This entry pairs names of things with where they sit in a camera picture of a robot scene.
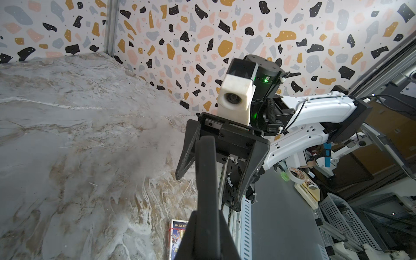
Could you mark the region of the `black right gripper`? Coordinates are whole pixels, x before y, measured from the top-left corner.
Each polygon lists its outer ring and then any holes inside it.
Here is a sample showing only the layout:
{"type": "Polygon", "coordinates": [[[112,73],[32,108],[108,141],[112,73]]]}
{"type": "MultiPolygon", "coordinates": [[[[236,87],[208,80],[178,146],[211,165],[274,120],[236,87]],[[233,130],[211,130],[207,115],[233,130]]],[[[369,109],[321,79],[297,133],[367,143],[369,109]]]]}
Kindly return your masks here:
{"type": "Polygon", "coordinates": [[[183,150],[175,172],[176,180],[182,179],[195,162],[196,141],[200,140],[200,136],[205,135],[214,136],[218,153],[246,160],[231,206],[233,210],[241,211],[243,196],[252,183],[254,175],[262,168],[270,149],[270,141],[259,129],[209,113],[202,113],[198,121],[192,119],[187,121],[183,150]]]}

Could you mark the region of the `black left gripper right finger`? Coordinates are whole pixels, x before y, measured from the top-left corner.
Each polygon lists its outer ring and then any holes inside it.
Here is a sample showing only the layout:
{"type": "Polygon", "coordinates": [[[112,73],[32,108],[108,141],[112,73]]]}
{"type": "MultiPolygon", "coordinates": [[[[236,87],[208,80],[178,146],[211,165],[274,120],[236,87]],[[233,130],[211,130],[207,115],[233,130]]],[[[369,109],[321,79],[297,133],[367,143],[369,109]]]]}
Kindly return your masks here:
{"type": "Polygon", "coordinates": [[[221,260],[241,260],[222,211],[219,211],[221,260]]]}

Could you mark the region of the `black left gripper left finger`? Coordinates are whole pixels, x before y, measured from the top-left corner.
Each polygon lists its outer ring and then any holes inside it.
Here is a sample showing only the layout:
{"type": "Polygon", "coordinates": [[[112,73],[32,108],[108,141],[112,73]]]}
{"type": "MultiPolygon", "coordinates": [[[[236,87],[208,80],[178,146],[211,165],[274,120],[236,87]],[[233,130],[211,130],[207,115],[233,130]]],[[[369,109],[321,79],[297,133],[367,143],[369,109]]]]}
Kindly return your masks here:
{"type": "Polygon", "coordinates": [[[197,211],[191,213],[184,237],[180,243],[175,260],[195,260],[195,238],[197,227],[197,211]]]}

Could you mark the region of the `large black phone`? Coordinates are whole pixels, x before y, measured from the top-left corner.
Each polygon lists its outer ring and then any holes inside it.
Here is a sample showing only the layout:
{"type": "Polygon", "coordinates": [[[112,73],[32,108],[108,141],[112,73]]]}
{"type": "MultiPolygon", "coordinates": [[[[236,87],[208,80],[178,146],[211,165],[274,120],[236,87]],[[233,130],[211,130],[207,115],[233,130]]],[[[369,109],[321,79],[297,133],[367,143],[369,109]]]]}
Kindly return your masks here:
{"type": "Polygon", "coordinates": [[[216,147],[212,136],[196,142],[196,181],[198,209],[195,255],[199,260],[221,258],[217,194],[216,147]]]}

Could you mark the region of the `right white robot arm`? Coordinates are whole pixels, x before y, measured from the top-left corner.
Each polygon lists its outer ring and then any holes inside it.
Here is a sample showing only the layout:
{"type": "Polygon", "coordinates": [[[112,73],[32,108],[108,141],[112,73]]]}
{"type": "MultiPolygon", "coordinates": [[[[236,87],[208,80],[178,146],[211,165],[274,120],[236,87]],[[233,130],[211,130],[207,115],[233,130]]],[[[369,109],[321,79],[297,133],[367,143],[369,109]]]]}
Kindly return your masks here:
{"type": "Polygon", "coordinates": [[[222,202],[239,211],[243,198],[254,199],[254,184],[267,170],[308,148],[346,141],[371,111],[341,87],[317,96],[278,95],[288,77],[260,56],[234,58],[221,83],[217,114],[202,113],[186,124],[176,179],[195,162],[196,142],[213,137],[214,156],[228,167],[222,202]]]}

